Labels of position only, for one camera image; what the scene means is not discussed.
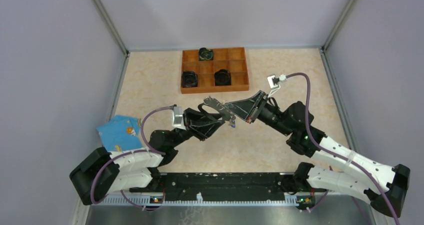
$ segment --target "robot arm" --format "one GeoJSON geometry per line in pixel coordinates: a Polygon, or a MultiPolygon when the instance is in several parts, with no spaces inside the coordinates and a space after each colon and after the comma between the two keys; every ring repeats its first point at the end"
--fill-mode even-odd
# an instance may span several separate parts
{"type": "MultiPolygon", "coordinates": [[[[285,79],[284,75],[279,78],[275,75],[269,76],[271,93],[275,93],[280,88],[279,82],[285,79]]],[[[392,217],[384,196],[376,186],[378,184],[392,204],[397,217],[400,217],[409,186],[408,167],[402,164],[392,167],[377,163],[337,143],[323,131],[311,126],[314,116],[300,101],[293,103],[285,111],[280,111],[275,99],[259,91],[248,99],[228,102],[224,106],[249,124],[260,120],[285,136],[291,134],[286,143],[297,154],[327,162],[343,170],[343,172],[329,171],[302,162],[294,173],[294,179],[296,185],[303,188],[303,191],[308,191],[310,188],[324,188],[351,195],[369,203],[380,213],[392,217]],[[313,143],[309,134],[319,147],[313,143]]]]}
{"type": "MultiPolygon", "coordinates": [[[[286,79],[281,75],[268,77],[270,94],[281,86],[279,82],[286,79]]],[[[126,152],[107,152],[103,147],[93,151],[69,175],[83,204],[92,204],[90,197],[92,184],[95,184],[93,197],[96,201],[111,192],[129,188],[147,188],[154,191],[161,177],[157,167],[169,164],[178,151],[175,147],[195,137],[200,141],[209,138],[225,122],[235,126],[236,116],[251,124],[260,120],[285,136],[290,136],[286,143],[299,155],[327,162],[340,168],[343,172],[330,171],[313,164],[302,162],[293,175],[298,191],[327,189],[347,194],[370,204],[378,212],[392,217],[392,213],[374,182],[364,171],[353,164],[361,165],[377,182],[394,207],[397,217],[401,215],[403,203],[409,185],[410,169],[402,164],[395,167],[377,163],[338,144],[323,131],[311,126],[314,116],[306,114],[305,105],[298,101],[281,111],[276,100],[264,91],[254,96],[225,104],[215,98],[207,97],[198,106],[199,111],[173,106],[173,130],[155,130],[150,135],[149,145],[164,155],[138,149],[126,152]],[[209,106],[218,113],[210,114],[203,109],[209,106]]]]}

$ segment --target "blue towel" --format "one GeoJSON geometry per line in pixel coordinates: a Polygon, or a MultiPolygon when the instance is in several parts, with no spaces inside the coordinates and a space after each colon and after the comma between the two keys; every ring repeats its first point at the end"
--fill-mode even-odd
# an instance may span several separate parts
{"type": "Polygon", "coordinates": [[[108,123],[97,127],[101,142],[107,151],[140,149],[142,143],[137,137],[141,119],[116,115],[108,123]]]}

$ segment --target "cable connector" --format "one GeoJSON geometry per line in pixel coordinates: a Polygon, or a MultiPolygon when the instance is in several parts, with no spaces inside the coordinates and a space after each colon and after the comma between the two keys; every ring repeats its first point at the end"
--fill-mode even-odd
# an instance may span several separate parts
{"type": "Polygon", "coordinates": [[[286,77],[286,75],[281,74],[281,75],[278,77],[278,80],[279,80],[279,82],[280,82],[280,83],[283,83],[283,82],[286,82],[286,81],[287,81],[287,77],[286,77]]]}
{"type": "Polygon", "coordinates": [[[280,88],[280,83],[287,81],[287,77],[284,74],[281,74],[279,77],[276,77],[275,74],[271,74],[267,77],[269,88],[271,91],[269,92],[268,97],[271,97],[274,93],[276,93],[280,88]]]}

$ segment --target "white wall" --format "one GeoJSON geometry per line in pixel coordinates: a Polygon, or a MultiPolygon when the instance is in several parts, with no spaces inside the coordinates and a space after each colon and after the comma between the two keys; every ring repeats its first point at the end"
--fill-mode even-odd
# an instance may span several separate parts
{"type": "Polygon", "coordinates": [[[424,0],[358,0],[329,49],[362,153],[411,168],[400,221],[422,224],[424,0]]]}
{"type": "Polygon", "coordinates": [[[69,224],[123,55],[90,0],[0,0],[0,224],[69,224]]]}
{"type": "Polygon", "coordinates": [[[129,50],[318,47],[348,0],[102,0],[129,50]]]}

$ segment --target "marble floor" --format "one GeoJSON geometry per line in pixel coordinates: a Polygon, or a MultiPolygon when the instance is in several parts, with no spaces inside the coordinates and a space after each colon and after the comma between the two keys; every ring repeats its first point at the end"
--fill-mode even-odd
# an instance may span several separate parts
{"type": "MultiPolygon", "coordinates": [[[[347,146],[336,104],[318,49],[246,49],[249,91],[181,94],[182,51],[132,52],[119,95],[116,114],[143,118],[159,107],[177,104],[197,109],[207,96],[221,102],[246,99],[257,91],[269,92],[267,76],[304,72],[311,80],[309,111],[312,125],[347,146]]],[[[303,77],[290,78],[274,95],[281,110],[290,104],[305,103],[303,77]]],[[[154,130],[172,130],[172,112],[154,114],[146,123],[145,134],[154,130]]],[[[300,162],[312,162],[293,152],[288,137],[259,120],[247,124],[236,120],[236,128],[223,125],[205,141],[196,138],[176,149],[177,157],[161,172],[294,172],[300,162]]],[[[327,167],[323,162],[313,162],[327,167]]]]}

